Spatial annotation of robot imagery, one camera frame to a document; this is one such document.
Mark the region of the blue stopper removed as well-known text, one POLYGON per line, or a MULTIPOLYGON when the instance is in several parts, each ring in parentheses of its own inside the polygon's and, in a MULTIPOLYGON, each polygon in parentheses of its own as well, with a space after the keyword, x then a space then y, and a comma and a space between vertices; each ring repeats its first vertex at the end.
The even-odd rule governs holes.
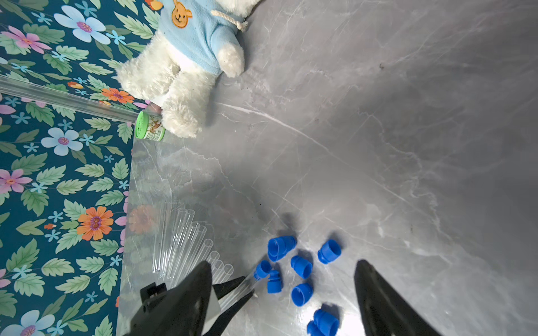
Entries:
POLYGON ((309 336, 324 336, 321 330, 317 327, 314 321, 310 321, 307 325, 307 333, 309 336))
POLYGON ((304 259, 301 256, 294 256, 290 260, 290 265, 295 273, 298 274, 302 279, 308 279, 312 273, 313 265, 312 263, 304 259))
POLYGON ((319 262, 324 265, 328 265, 329 263, 332 263, 333 261, 338 259, 341 254, 342 249, 340 247, 340 244, 334 239, 329 239, 321 246, 321 248, 317 252, 317 257, 319 262))
POLYGON ((297 307, 302 307, 312 298, 312 294, 313 288, 310 284, 299 284, 292 289, 291 300, 297 307))
POLYGON ((335 336, 340 326, 340 321, 334 315, 322 309, 314 313, 314 322, 325 336, 335 336))
POLYGON ((269 294, 281 293, 283 289, 283 282, 281 274, 277 270, 271 270, 268 276, 267 292, 269 294))
POLYGON ((276 237, 268 241, 268 258, 273 263, 283 259, 295 249, 297 240, 293 236, 276 237))

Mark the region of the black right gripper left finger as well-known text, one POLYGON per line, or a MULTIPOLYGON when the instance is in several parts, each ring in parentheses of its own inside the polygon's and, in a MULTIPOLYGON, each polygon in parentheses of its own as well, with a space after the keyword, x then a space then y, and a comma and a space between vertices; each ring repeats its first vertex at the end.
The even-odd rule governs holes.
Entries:
POLYGON ((249 291, 230 308, 221 298, 239 287, 245 277, 212 283, 208 262, 199 263, 176 287, 152 283, 140 290, 142 306, 130 322, 128 335, 222 335, 234 316, 252 298, 249 291))

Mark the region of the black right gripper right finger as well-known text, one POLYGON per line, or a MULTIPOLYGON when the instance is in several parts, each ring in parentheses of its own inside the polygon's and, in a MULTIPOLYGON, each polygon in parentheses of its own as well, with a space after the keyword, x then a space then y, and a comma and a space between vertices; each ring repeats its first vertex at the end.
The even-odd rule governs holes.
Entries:
POLYGON ((357 262, 354 285, 366 335, 440 336, 367 260, 357 262))

